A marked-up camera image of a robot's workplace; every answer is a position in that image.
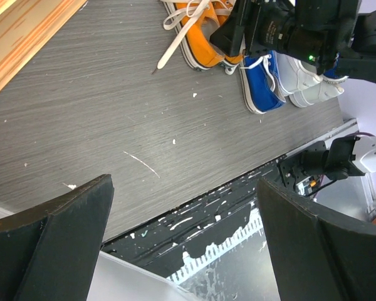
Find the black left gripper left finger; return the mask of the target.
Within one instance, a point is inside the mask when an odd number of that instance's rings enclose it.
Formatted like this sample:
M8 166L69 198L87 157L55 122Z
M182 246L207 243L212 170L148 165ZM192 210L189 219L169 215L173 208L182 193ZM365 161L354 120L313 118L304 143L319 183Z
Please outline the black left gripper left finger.
M112 207L103 174L0 219L0 300L86 300Z

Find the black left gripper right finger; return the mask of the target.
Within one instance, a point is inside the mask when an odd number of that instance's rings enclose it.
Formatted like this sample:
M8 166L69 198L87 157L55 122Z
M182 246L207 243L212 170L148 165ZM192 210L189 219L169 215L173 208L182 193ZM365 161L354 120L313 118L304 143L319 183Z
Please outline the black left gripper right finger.
M376 224L265 178L257 190L281 300L376 300Z

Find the orange sneaker one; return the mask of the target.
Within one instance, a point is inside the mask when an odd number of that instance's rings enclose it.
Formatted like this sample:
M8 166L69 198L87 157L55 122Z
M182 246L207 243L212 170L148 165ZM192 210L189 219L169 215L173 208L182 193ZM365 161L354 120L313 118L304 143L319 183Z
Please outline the orange sneaker one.
M233 10L235 2L235 0L212 1L220 26L223 25L228 19L230 13ZM235 72L236 68L239 66L239 64L242 62L242 60L243 55L234 57L226 55L223 61L221 62L221 65L224 67L226 74L232 75Z
M161 70L180 48L185 62L194 70L206 71L220 64L225 55L210 42L210 36L219 27L217 3L222 1L163 1L167 17L162 26L166 31L175 31L176 36L157 62Z

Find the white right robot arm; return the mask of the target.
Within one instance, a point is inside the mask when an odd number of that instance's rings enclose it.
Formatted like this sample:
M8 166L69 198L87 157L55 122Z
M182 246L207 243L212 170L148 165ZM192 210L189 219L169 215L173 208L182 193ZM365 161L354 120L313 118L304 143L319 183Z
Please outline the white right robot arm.
M258 58L275 51L315 67L318 75L376 83L376 11L359 1L237 1L211 43L227 56ZM330 184L376 172L376 137L349 135L314 146L279 164L285 187L309 177Z

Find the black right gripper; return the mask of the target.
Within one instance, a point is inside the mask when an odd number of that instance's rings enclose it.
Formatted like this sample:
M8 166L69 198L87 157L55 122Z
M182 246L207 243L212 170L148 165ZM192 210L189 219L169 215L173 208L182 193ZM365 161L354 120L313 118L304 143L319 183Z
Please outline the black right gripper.
M358 11L358 1L236 1L210 42L229 57L275 51L324 73L348 49Z

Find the blue sneaker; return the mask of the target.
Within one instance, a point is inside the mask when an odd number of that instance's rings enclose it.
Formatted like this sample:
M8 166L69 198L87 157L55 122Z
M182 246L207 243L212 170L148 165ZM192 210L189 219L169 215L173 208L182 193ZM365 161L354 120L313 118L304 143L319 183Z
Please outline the blue sneaker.
M259 58L245 57L239 67L244 101L251 113L265 114L286 103L279 86L276 53Z

